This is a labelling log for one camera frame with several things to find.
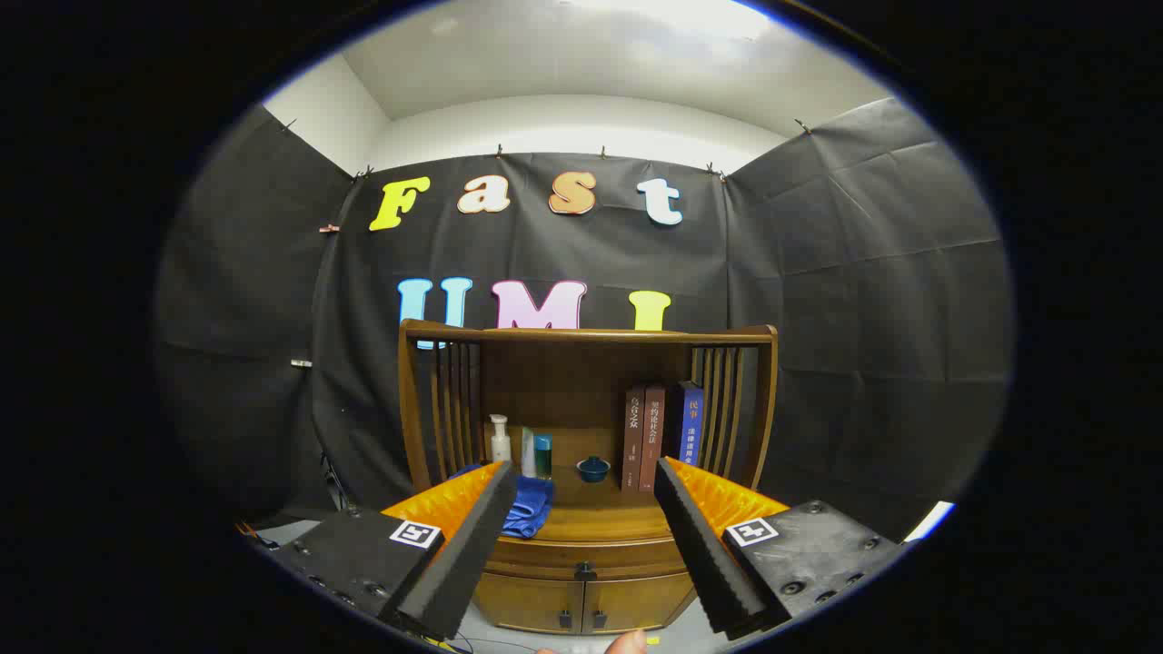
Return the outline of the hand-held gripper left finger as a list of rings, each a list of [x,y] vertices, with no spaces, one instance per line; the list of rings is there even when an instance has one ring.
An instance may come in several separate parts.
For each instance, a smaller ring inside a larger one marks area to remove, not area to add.
[[[349,509],[273,550],[320,593],[397,630],[456,637],[511,513],[518,472],[494,462],[391,509]]]

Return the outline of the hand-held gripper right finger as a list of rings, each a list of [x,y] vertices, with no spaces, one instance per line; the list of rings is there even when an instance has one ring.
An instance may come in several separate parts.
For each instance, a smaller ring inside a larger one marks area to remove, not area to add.
[[[789,506],[673,457],[652,496],[711,630],[732,640],[839,603],[904,550],[828,502]]]

